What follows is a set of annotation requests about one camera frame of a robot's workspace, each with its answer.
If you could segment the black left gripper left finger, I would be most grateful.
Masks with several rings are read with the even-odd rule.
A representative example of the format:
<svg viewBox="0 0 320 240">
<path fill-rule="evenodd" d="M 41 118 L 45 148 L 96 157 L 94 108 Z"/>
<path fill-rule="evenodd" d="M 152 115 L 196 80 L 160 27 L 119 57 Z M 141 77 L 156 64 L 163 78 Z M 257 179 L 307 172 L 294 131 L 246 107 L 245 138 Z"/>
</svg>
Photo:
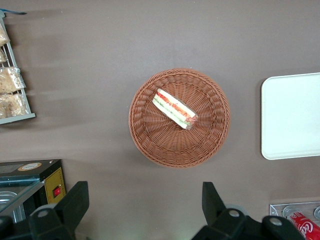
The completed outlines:
<svg viewBox="0 0 320 240">
<path fill-rule="evenodd" d="M 14 223 L 0 217 L 2 240 L 75 240 L 76 228 L 90 205 L 87 181 L 77 182 L 54 207 L 38 207 L 25 220 Z"/>
</svg>

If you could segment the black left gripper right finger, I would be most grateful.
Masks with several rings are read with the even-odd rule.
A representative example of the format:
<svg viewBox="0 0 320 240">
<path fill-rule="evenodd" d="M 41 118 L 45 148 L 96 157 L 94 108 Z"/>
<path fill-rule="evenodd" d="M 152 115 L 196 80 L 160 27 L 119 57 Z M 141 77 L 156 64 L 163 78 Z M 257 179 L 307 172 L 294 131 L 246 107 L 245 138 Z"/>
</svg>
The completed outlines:
<svg viewBox="0 0 320 240">
<path fill-rule="evenodd" d="M 227 208 L 212 182 L 202 183 L 202 211 L 206 220 L 194 240 L 303 240 L 287 219 L 267 215 L 261 222 L 236 208 Z"/>
</svg>

